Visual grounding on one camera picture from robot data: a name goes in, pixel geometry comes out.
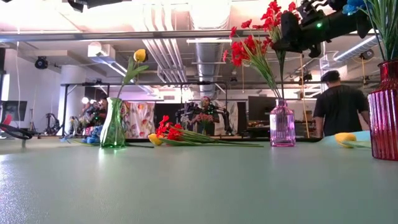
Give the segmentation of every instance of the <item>red glass vase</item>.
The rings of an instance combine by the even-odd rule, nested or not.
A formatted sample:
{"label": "red glass vase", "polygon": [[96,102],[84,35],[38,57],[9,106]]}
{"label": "red glass vase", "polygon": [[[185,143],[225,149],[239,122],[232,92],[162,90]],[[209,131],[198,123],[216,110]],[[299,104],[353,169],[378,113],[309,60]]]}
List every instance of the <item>red glass vase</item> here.
{"label": "red glass vase", "polygon": [[368,96],[372,156],[398,161],[398,60],[379,68],[380,87]]}

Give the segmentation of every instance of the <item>yellow tulip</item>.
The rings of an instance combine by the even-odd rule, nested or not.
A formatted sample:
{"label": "yellow tulip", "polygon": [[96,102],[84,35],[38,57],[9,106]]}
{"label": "yellow tulip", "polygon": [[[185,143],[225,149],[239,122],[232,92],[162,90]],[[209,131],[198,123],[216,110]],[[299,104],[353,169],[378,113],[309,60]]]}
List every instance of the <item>yellow tulip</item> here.
{"label": "yellow tulip", "polygon": [[139,49],[134,52],[134,60],[139,63],[146,62],[148,60],[147,51],[145,49]]}
{"label": "yellow tulip", "polygon": [[352,148],[352,146],[348,146],[343,144],[343,141],[356,141],[356,136],[352,133],[338,133],[335,134],[336,142],[346,148]]}
{"label": "yellow tulip", "polygon": [[159,139],[156,134],[150,134],[148,135],[149,141],[154,144],[155,146],[159,146],[163,144],[163,142]]}

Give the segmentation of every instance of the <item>monitor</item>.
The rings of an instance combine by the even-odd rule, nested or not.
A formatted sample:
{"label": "monitor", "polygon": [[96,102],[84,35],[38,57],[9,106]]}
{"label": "monitor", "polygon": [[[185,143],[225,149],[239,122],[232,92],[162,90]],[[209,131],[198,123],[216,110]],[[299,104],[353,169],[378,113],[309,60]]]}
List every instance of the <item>monitor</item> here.
{"label": "monitor", "polygon": [[274,97],[249,96],[249,120],[269,121],[269,114],[276,107],[275,100]]}
{"label": "monitor", "polygon": [[1,113],[2,121],[4,121],[4,119],[8,114],[12,116],[13,121],[25,120],[27,101],[20,101],[19,103],[19,114],[21,118],[18,117],[18,101],[2,101],[1,106],[2,106],[2,113]]}

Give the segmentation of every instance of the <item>purple glass vase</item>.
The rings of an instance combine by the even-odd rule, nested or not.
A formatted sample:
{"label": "purple glass vase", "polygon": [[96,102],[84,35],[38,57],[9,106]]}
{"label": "purple glass vase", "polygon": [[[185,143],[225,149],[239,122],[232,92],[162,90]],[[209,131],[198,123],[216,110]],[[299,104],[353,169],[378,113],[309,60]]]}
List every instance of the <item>purple glass vase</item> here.
{"label": "purple glass vase", "polygon": [[380,87],[368,96],[372,156],[398,161],[398,60],[379,68]]}
{"label": "purple glass vase", "polygon": [[269,115],[271,146],[292,147],[296,144],[294,114],[288,109],[285,99],[276,99],[276,107]]}

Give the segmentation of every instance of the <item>table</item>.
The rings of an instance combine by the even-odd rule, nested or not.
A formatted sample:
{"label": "table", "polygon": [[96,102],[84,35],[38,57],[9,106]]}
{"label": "table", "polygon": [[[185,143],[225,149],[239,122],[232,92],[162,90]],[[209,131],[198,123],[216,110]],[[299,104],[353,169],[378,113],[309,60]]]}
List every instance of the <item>table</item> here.
{"label": "table", "polygon": [[398,162],[263,144],[114,153],[32,140],[0,156],[0,223],[398,223]]}

